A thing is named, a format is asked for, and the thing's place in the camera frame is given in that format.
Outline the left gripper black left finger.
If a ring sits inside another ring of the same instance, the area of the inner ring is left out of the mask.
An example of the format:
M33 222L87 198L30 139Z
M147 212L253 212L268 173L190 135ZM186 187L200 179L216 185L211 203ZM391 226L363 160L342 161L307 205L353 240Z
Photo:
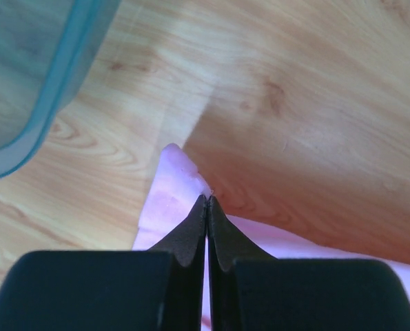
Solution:
M148 250L38 250L0 287L0 330L199 330L205 197Z

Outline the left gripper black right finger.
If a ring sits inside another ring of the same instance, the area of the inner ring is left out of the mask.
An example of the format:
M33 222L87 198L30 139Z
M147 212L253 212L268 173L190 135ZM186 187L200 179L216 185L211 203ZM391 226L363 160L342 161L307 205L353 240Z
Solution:
M410 330L410 301L374 259L278 259L211 197L207 209L214 330Z

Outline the pink t shirt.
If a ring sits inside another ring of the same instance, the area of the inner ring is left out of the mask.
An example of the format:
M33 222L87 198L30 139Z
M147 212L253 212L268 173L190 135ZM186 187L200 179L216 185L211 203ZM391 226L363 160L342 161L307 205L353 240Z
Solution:
M139 217L133 250L159 242L189 214L198 196L211 188L197 166L175 143L163 148L158 167ZM228 219L255 244L278 258L352 259L359 253L317 245L286 230L230 215ZM410 300L410 265L388 260Z

